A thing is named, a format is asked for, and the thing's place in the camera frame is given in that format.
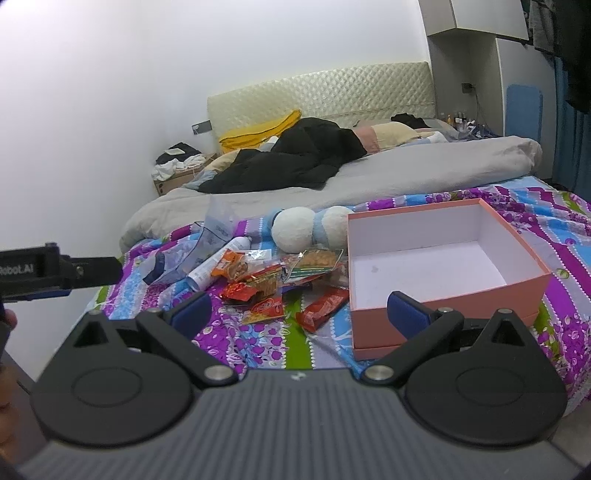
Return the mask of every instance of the stuffed toy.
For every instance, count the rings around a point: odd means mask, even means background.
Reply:
[[[271,236],[281,250],[296,254],[322,245],[331,250],[347,248],[347,207],[330,207],[315,213],[306,207],[280,211],[272,220]]]

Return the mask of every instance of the black jacket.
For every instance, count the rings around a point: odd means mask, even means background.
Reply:
[[[583,113],[591,108],[591,2],[560,0],[554,3],[558,54],[568,73],[566,101]]]
[[[319,189],[342,165],[366,155],[348,128],[318,118],[303,118],[285,130],[270,152],[240,150],[236,160],[203,182],[203,193],[261,192],[287,187]]]

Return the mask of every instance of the metal screw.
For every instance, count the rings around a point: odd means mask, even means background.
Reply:
[[[234,374],[234,370],[227,365],[212,365],[207,367],[203,373],[208,380],[221,382],[230,378]]]
[[[365,376],[370,380],[381,382],[392,378],[394,376],[394,370],[387,365],[372,365],[365,371]]]

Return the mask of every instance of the open cardboard box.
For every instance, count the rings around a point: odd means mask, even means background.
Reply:
[[[550,281],[531,247],[480,199],[353,213],[348,243],[357,360],[380,358],[405,341],[386,312],[394,290],[467,318],[512,309],[531,326]]]

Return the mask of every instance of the quilted headboard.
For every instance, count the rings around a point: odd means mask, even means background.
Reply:
[[[303,117],[332,120],[344,128],[403,112],[435,117],[433,78],[427,62],[384,63],[307,73],[207,99],[216,139],[297,108]]]

